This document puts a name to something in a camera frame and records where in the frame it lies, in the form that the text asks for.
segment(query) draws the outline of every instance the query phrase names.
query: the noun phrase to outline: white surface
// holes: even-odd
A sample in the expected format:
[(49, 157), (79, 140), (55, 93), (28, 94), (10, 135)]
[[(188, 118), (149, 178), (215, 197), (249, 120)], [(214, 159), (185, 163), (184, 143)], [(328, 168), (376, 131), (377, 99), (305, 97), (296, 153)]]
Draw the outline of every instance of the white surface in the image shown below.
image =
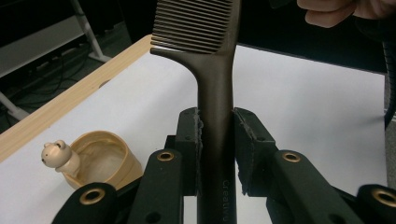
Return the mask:
[[(251, 110), (279, 148), (305, 154), (328, 181), (355, 194), (363, 184), (386, 185), (383, 85), (376, 74), (238, 47), (234, 105)], [(196, 106), (191, 73), (144, 55), (70, 113), (0, 163), (0, 223), (50, 223), (73, 190), (40, 160), (43, 144), (107, 130), (146, 164), (174, 134), (178, 113)], [(271, 223), (265, 200), (238, 194), (239, 223)], [(195, 223), (194, 198), (185, 223)]]

